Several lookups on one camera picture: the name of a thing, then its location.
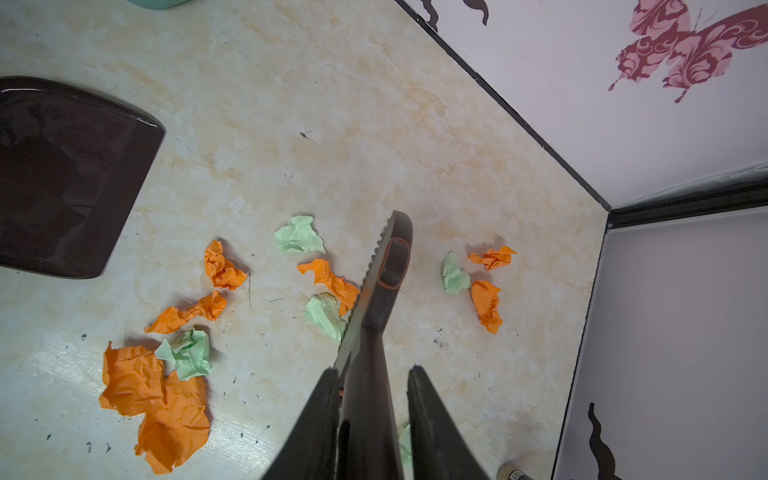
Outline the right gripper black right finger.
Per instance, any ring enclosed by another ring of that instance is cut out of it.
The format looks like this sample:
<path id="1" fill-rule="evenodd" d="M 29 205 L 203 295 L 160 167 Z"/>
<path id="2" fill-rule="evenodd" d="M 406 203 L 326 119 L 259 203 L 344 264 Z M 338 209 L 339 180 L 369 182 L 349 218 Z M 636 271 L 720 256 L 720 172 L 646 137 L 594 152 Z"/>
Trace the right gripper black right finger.
<path id="1" fill-rule="evenodd" d="M 408 375 L 407 398 L 415 479 L 488 479 L 423 367 Z"/>

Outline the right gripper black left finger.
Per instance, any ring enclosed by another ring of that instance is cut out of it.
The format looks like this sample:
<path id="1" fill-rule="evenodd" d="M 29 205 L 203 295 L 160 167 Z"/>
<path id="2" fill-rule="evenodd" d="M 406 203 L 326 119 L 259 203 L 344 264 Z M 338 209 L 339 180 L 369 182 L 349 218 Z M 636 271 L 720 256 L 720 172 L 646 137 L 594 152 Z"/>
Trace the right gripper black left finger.
<path id="1" fill-rule="evenodd" d="M 268 479 L 334 479 L 341 396 L 338 372 L 320 376 L 286 442 L 269 469 Z"/>

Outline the dark brown hand brush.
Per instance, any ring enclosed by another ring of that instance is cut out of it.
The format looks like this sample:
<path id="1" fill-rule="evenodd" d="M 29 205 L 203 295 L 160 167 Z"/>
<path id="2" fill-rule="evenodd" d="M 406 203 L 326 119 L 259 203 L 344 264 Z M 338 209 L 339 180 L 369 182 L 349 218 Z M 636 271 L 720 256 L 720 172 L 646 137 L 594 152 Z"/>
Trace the dark brown hand brush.
<path id="1" fill-rule="evenodd" d="M 341 382 L 338 479 L 401 479 L 383 334 L 411 258 L 413 226 L 393 211 L 367 267 L 334 369 Z"/>

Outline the dark brown dustpan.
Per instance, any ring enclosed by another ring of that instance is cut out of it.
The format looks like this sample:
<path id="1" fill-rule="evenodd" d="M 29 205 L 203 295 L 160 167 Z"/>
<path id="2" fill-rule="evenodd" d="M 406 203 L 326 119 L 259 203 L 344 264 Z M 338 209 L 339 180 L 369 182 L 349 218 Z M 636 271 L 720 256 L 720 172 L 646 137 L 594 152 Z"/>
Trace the dark brown dustpan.
<path id="1" fill-rule="evenodd" d="M 2 266 L 100 276 L 164 136 L 154 117 L 107 97 L 2 78 Z"/>

